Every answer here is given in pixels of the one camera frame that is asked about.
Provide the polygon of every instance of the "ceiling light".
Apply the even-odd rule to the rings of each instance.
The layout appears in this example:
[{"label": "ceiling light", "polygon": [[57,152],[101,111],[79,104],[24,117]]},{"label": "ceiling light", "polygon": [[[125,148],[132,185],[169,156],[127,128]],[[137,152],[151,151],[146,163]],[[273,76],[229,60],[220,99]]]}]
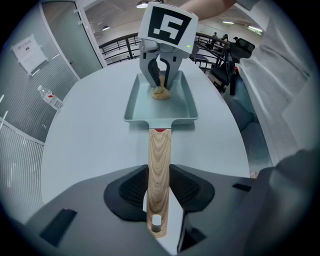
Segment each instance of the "ceiling light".
[{"label": "ceiling light", "polygon": [[253,28],[251,28],[251,27],[248,27],[248,30],[253,31],[254,33],[256,33],[256,34],[258,34],[258,35],[262,35],[262,33],[261,33],[260,31],[255,30],[255,29],[253,29]]},{"label": "ceiling light", "polygon": [[252,29],[252,30],[257,30],[257,31],[262,32],[262,29],[256,28],[256,27],[254,27],[254,26],[248,26],[248,28],[250,28],[250,29]]},{"label": "ceiling light", "polygon": [[137,8],[147,8],[148,3],[149,3],[148,1],[142,0],[136,4],[136,7]]}]

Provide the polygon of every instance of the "chair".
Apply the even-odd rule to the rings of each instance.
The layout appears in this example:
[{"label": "chair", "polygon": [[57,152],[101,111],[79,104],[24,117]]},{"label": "chair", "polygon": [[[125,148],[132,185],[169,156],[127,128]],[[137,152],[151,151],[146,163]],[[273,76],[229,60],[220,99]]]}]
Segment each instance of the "chair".
[{"label": "chair", "polygon": [[241,58],[250,58],[255,45],[239,38],[236,42],[230,43],[230,53],[234,63],[239,63]]},{"label": "chair", "polygon": [[210,75],[213,75],[220,82],[219,85],[216,81],[213,81],[213,84],[217,87],[219,92],[224,93],[225,86],[228,86],[231,82],[232,91],[234,92],[236,70],[230,50],[227,49],[225,51],[223,64],[220,67],[213,67],[210,70],[209,76]]}]

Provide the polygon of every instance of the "table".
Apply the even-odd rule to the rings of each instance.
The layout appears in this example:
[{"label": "table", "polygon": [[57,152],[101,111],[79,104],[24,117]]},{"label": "table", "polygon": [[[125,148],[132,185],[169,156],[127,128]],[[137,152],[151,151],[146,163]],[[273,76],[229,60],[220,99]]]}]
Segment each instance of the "table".
[{"label": "table", "polygon": [[[158,62],[164,70],[165,64]],[[190,59],[180,70],[199,119],[172,127],[171,163],[249,177],[245,146],[227,104]],[[124,121],[139,59],[103,68],[75,83],[49,128],[41,163],[41,193],[48,203],[80,181],[148,163],[148,127]]]},{"label": "table", "polygon": [[206,73],[207,65],[208,65],[208,59],[203,55],[196,54],[195,57],[194,57],[194,63],[197,63],[197,61],[200,62],[199,68],[201,68],[201,62],[205,62],[205,68],[204,68],[203,73]]}]

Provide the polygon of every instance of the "plastic bottle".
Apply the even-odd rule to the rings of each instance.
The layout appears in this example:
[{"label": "plastic bottle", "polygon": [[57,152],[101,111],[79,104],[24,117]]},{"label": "plastic bottle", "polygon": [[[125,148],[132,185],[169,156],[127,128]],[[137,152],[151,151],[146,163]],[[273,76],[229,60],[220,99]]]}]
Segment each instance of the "plastic bottle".
[{"label": "plastic bottle", "polygon": [[42,99],[51,107],[53,107],[55,110],[61,109],[61,107],[63,106],[62,101],[56,95],[54,95],[54,93],[50,89],[44,88],[42,85],[39,85],[38,91],[40,92]]}]

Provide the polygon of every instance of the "ceiling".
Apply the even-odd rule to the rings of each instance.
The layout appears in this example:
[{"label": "ceiling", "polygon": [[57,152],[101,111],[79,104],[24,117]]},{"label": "ceiling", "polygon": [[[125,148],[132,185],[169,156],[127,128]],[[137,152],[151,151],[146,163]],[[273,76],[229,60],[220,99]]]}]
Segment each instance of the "ceiling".
[{"label": "ceiling", "polygon": [[75,5],[72,2],[44,2],[42,9],[48,24],[51,25],[55,19],[59,19],[60,14],[68,11],[70,6],[74,7]]},{"label": "ceiling", "polygon": [[[136,8],[138,1],[139,0],[96,0],[94,3],[91,3],[90,8],[87,9],[85,13],[95,31],[101,30],[103,26],[114,28],[142,19],[145,9]],[[165,0],[164,2],[173,6],[181,6],[187,1],[188,0]],[[247,14],[236,6],[231,7],[211,20],[230,21],[236,24],[257,26]]]}]

